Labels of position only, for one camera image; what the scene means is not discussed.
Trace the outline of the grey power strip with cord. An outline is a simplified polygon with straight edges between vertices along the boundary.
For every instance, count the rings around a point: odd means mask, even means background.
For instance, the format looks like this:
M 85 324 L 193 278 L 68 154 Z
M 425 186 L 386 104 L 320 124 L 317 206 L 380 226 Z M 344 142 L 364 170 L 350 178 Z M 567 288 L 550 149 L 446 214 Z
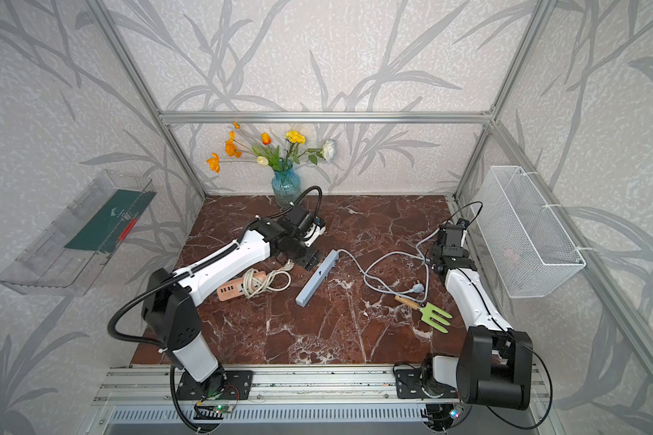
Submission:
M 379 294 L 401 297 L 402 299 L 404 299 L 405 302 L 412 302 L 417 307 L 424 305 L 428 299 L 429 286 L 431 282 L 431 270 L 430 267 L 428 266 L 426 255 L 423 253 L 421 248 L 423 244 L 426 244 L 428 241 L 432 240 L 438 234 L 438 232 L 439 230 L 436 229 L 425 239 L 419 241 L 415 245 L 415 254 L 411 254 L 403 251 L 393 251 L 387 253 L 386 255 L 383 255 L 382 257 L 374 261 L 371 265 L 369 265 L 367 268 L 363 268 L 361 264 L 358 262 L 357 258 L 346 249 L 343 248 L 332 249 L 329 252 L 329 254 L 326 256 L 326 259 L 323 260 L 320 266 L 317 268 L 317 271 L 312 275 L 312 277 L 310 277 L 310 279 L 308 279 L 308 282 L 303 286 L 303 288 L 297 295 L 296 298 L 297 304 L 299 306 L 307 305 L 307 303 L 310 301 L 310 299 L 312 299 L 313 295 L 319 289 L 321 284 L 326 280 L 330 271 L 337 264 L 337 262 L 341 258 L 341 255 L 344 254 L 356 265 L 363 279 L 364 284 L 369 289 Z M 424 283 L 417 282 L 413 285 L 411 289 L 406 291 L 395 291 L 393 290 L 393 288 L 391 288 L 390 285 L 386 284 L 386 282 L 382 278 L 376 277 L 375 275 L 371 274 L 371 270 L 375 266 L 378 266 L 381 262 L 393 256 L 409 257 L 413 260 L 420 261 L 421 265 L 426 269 L 426 278 L 424 279 Z

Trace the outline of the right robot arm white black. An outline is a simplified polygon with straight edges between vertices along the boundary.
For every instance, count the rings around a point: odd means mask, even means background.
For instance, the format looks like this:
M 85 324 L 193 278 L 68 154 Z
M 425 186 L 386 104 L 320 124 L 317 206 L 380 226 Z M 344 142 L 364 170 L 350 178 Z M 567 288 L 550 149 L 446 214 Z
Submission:
M 464 247 L 469 222 L 440 226 L 428 263 L 455 300 L 466 328 L 457 357 L 430 355 L 424 389 L 437 396 L 454 389 L 464 403 L 524 411 L 531 399 L 533 343 L 505 321 L 486 293 Z

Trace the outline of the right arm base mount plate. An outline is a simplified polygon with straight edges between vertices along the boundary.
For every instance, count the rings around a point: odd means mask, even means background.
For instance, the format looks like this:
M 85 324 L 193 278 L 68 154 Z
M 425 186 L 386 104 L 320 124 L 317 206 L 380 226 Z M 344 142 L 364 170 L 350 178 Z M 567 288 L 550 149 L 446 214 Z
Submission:
M 398 399 L 459 400 L 458 391 L 449 385 L 443 385 L 439 393 L 434 393 L 432 387 L 426 389 L 421 378 L 421 370 L 411 364 L 395 364 L 392 373 Z

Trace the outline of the pink power strip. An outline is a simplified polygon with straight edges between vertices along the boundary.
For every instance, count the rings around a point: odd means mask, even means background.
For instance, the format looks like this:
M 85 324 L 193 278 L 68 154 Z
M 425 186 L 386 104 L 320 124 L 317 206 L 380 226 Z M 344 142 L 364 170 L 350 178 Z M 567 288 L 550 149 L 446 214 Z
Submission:
M 259 271 L 254 274 L 250 280 L 250 292 L 255 293 L 263 281 L 266 279 L 266 273 Z M 237 297 L 246 297 L 244 291 L 244 279 L 237 278 L 229 281 L 216 290 L 219 301 L 225 302 Z

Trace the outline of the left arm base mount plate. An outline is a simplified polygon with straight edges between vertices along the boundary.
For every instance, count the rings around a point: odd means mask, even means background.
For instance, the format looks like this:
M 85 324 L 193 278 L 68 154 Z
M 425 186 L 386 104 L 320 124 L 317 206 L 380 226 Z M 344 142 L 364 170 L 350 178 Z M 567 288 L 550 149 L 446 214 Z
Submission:
M 181 401 L 246 401 L 250 396 L 253 375 L 249 370 L 230 370 L 214 373 L 204 382 L 196 382 L 188 373 L 183 373 L 176 387 L 176 396 Z

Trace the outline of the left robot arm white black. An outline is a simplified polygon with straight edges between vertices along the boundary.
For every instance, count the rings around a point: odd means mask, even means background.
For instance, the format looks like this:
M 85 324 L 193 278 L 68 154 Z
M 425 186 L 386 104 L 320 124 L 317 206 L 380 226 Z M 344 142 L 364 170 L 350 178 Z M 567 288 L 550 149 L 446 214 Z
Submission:
M 221 363 L 202 336 L 198 307 L 221 285 L 272 256 L 283 254 L 312 269 L 320 259 L 313 244 L 325 230 L 324 219 L 298 205 L 275 219 L 260 217 L 228 246 L 191 266 L 153 273 L 149 286 L 163 288 L 143 302 L 141 317 L 172 363 L 195 382 L 206 382 Z

